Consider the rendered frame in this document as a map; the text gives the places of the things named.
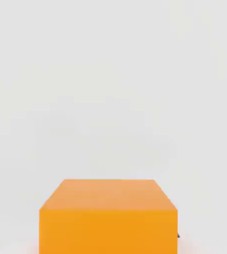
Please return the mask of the small orange cube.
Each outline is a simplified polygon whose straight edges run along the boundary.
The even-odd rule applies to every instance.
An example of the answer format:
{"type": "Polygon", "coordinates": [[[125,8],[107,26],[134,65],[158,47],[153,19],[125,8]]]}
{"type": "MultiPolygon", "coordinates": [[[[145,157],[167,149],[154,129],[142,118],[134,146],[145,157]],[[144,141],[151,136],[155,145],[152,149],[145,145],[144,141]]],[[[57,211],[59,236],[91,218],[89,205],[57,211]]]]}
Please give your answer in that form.
{"type": "Polygon", "coordinates": [[[177,254],[178,211],[154,180],[64,180],[39,211],[39,254],[177,254]]]}

